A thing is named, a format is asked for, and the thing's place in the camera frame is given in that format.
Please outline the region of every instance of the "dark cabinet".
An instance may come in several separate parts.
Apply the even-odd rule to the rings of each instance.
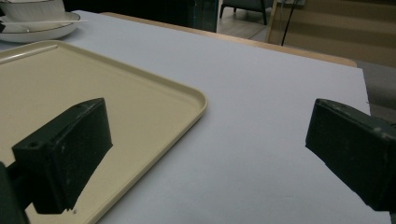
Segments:
[[[219,0],[105,1],[64,0],[67,11],[115,12],[216,32]]]

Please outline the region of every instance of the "background furniture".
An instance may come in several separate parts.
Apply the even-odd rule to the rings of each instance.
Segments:
[[[64,0],[66,11],[112,11],[151,21],[162,21],[199,30],[216,32],[219,0],[107,1]]]
[[[274,0],[223,0],[219,17],[222,17],[225,7],[233,7],[233,12],[235,12],[237,8],[242,8],[245,10],[261,12],[264,18],[264,25],[266,25],[267,17],[265,15],[265,9],[271,7],[273,3]]]

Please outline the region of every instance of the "screw hole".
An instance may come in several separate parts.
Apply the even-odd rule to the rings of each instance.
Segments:
[[[38,147],[39,145],[40,145],[39,142],[34,141],[34,142],[31,142],[31,143],[28,145],[28,147]]]

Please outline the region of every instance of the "wall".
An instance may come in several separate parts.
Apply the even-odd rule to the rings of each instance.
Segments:
[[[275,4],[266,41],[281,42],[290,7]],[[291,17],[284,46],[396,67],[396,2],[305,0]]]

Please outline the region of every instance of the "white plate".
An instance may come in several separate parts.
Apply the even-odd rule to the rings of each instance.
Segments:
[[[0,18],[1,21],[10,21],[6,16]],[[73,12],[65,12],[62,21],[79,21],[80,16]],[[41,40],[56,39],[69,35],[76,30],[76,23],[46,24],[31,27],[7,27],[0,33],[0,40],[14,43],[32,43]]]

